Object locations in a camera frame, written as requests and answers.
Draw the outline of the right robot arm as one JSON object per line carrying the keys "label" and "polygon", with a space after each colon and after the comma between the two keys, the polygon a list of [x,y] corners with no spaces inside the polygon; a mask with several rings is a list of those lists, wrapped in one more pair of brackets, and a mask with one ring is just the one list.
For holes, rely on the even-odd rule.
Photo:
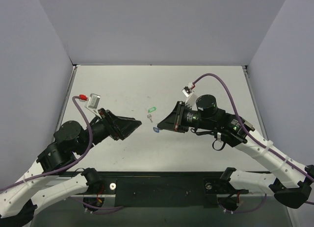
{"label": "right robot arm", "polygon": [[197,109],[192,110],[190,105],[178,101],[173,111],[157,124],[158,129],[178,133],[191,130],[198,136],[209,134],[216,142],[249,155],[268,170],[268,173],[254,173],[227,168],[219,180],[222,191],[234,189],[273,195],[278,202],[294,209],[308,200],[314,182],[312,165],[289,158],[248,121],[219,109],[214,96],[202,95],[195,105]]}

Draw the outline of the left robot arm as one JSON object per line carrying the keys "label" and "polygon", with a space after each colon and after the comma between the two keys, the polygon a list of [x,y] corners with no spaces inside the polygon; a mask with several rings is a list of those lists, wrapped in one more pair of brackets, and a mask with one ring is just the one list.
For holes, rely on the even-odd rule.
{"label": "left robot arm", "polygon": [[107,137],[124,140],[142,124],[135,118],[116,116],[103,108],[98,112],[99,116],[89,122],[87,129],[76,121],[65,122],[54,133],[55,141],[37,157],[18,185],[1,193],[2,227],[23,227],[40,211],[63,199],[85,192],[99,194],[104,190],[104,181],[94,168],[86,168],[65,182],[46,187],[66,172],[67,165],[76,161],[76,155],[82,156],[89,145],[95,146]]}

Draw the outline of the blue key tag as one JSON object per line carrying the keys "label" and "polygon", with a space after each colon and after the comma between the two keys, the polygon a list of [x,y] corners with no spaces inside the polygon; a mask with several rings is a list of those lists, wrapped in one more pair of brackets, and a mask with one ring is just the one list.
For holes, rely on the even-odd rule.
{"label": "blue key tag", "polygon": [[153,131],[156,132],[156,133],[160,132],[159,128],[157,128],[157,127],[153,127]]}

